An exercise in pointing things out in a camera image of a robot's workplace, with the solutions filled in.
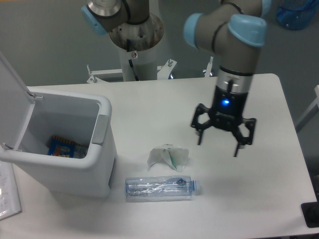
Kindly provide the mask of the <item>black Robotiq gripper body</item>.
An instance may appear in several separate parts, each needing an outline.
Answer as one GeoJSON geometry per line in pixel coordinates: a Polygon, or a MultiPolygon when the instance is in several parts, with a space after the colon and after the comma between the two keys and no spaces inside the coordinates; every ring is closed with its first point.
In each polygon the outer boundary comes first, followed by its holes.
{"type": "Polygon", "coordinates": [[[234,131],[242,123],[242,114],[248,93],[228,93],[220,87],[215,87],[209,117],[212,125],[225,131],[234,131]]]}

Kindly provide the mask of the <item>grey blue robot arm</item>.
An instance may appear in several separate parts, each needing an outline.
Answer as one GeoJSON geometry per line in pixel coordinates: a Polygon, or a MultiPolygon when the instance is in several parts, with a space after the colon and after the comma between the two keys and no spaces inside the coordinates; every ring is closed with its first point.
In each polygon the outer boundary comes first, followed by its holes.
{"type": "MultiPolygon", "coordinates": [[[[191,127],[199,136],[209,127],[233,134],[237,148],[253,142],[256,119],[242,116],[265,43],[269,0],[223,0],[210,14],[195,13],[183,27],[185,41],[220,56],[221,63],[211,107],[199,104],[191,127]]],[[[163,36],[163,25],[150,12],[147,0],[90,0],[81,8],[97,35],[108,34],[122,53],[125,81],[156,80],[151,51],[163,36]]]]}

